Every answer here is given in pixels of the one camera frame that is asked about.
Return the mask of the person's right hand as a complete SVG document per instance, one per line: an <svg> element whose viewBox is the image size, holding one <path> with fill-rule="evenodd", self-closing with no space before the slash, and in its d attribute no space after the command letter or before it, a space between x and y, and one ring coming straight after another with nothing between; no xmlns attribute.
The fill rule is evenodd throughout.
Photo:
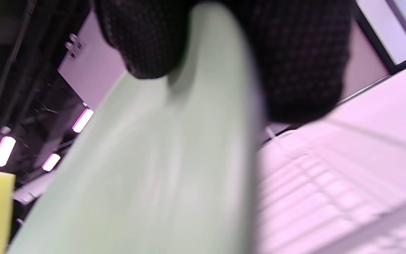
<svg viewBox="0 0 406 254"><path fill-rule="evenodd" d="M171 73L182 59L190 13L201 0L92 0L100 31L139 79ZM219 0L253 50L272 122L329 114L343 93L353 0Z"/></svg>

